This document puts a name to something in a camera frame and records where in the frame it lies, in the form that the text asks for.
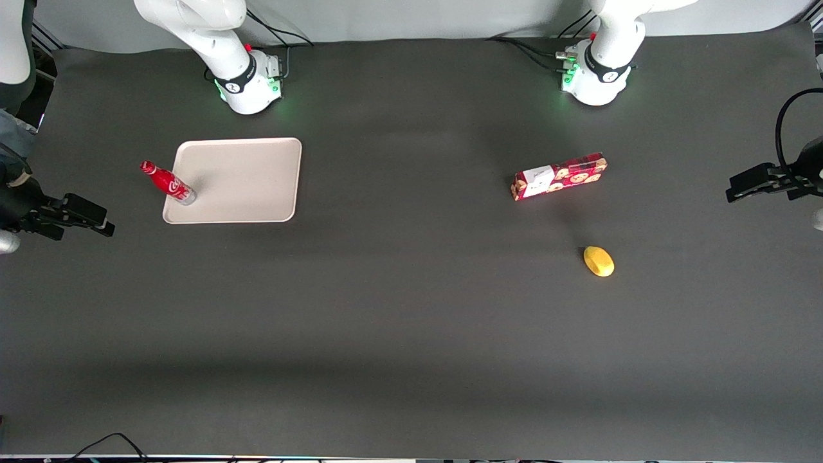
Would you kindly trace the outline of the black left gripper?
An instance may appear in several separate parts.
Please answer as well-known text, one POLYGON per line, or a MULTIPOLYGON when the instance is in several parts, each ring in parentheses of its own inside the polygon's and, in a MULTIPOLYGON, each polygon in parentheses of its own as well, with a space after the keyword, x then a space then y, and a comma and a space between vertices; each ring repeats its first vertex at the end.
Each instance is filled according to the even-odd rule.
POLYGON ((730 188, 727 190, 728 203, 735 203, 758 194, 778 194, 794 191, 794 199, 809 195, 814 190, 816 195, 822 194, 822 137, 806 144, 800 151, 799 158, 794 161, 794 176, 800 181, 805 190, 796 190, 790 183, 779 181, 782 169, 770 162, 762 162, 740 174, 732 176, 730 188))

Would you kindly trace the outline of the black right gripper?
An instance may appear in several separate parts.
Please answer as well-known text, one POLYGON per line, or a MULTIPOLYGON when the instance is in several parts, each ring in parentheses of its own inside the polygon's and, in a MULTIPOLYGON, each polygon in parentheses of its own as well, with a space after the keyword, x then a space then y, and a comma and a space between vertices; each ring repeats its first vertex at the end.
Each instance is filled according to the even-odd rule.
MULTIPOLYGON (((33 209, 47 202, 39 183, 32 177, 28 161, 11 147, 1 146, 1 226, 15 228, 33 209)), ((66 229, 91 230, 112 237, 116 226, 107 220, 107 210, 76 194, 54 199, 46 209, 46 219, 38 220, 37 233, 61 241, 66 229)))

